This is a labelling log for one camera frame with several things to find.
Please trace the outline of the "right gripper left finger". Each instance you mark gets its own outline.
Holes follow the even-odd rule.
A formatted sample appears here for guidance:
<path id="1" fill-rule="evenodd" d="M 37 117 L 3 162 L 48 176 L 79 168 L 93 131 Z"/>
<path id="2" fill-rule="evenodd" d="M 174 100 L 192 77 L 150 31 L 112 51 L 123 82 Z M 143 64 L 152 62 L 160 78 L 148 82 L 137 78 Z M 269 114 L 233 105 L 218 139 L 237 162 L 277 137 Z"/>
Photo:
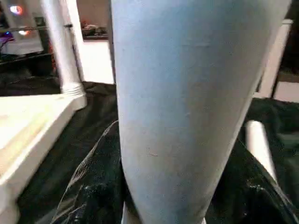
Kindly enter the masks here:
<path id="1" fill-rule="evenodd" d="M 116 120 L 74 171 L 51 222 L 120 224 L 127 195 Z"/>

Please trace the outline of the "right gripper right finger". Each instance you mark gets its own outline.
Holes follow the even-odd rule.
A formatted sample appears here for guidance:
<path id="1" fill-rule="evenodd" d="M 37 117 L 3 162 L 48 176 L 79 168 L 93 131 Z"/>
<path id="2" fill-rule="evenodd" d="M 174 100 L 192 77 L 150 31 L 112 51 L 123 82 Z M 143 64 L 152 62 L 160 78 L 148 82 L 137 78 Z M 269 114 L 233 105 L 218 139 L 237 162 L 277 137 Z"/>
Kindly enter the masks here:
<path id="1" fill-rule="evenodd" d="M 206 213 L 206 223 L 298 222 L 295 206 L 261 163 L 237 140 Z"/>

